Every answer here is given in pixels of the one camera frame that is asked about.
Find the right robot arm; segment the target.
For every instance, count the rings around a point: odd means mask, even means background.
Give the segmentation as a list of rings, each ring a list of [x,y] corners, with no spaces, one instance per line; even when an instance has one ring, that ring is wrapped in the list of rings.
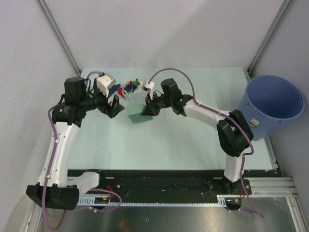
[[[171,108],[177,115],[197,119],[217,130],[221,149],[226,153],[223,189],[228,194],[234,194],[243,184],[244,160],[247,152],[253,148],[253,133],[243,114],[239,110],[222,111],[201,103],[188,94],[182,94],[174,79],[161,82],[163,93],[157,95],[154,83],[146,82],[142,89],[148,94],[145,98],[143,116],[157,116],[161,109]]]

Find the green dustpan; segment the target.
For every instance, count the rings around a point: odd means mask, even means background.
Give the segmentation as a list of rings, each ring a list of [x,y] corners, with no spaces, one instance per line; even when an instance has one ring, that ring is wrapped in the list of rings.
[[[123,95],[127,101],[127,106],[125,107],[126,115],[133,124],[143,123],[153,119],[152,116],[144,116],[142,114],[144,105],[135,103],[125,90],[123,91]]]

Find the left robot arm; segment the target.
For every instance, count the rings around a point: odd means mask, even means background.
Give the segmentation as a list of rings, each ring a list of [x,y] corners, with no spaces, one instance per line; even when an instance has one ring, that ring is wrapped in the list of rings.
[[[119,97],[109,102],[109,90],[115,79],[108,73],[99,72],[92,87],[89,78],[66,79],[64,94],[59,103],[49,111],[52,126],[51,142],[42,172],[35,185],[28,185],[26,195],[38,206],[73,210],[79,197],[91,189],[102,193],[107,182],[98,173],[86,172],[68,180],[68,160],[75,137],[88,111],[98,109],[109,118],[123,111]]]

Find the colourful paper scrap pile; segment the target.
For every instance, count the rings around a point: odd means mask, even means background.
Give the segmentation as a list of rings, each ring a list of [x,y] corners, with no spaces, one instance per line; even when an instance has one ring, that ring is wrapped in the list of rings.
[[[139,81],[138,79],[134,81],[129,81],[124,85],[121,84],[115,84],[109,89],[109,94],[118,94],[120,97],[123,99],[125,98],[124,96],[124,91],[127,93],[134,93],[137,91],[138,88],[140,88],[143,84],[143,81]]]

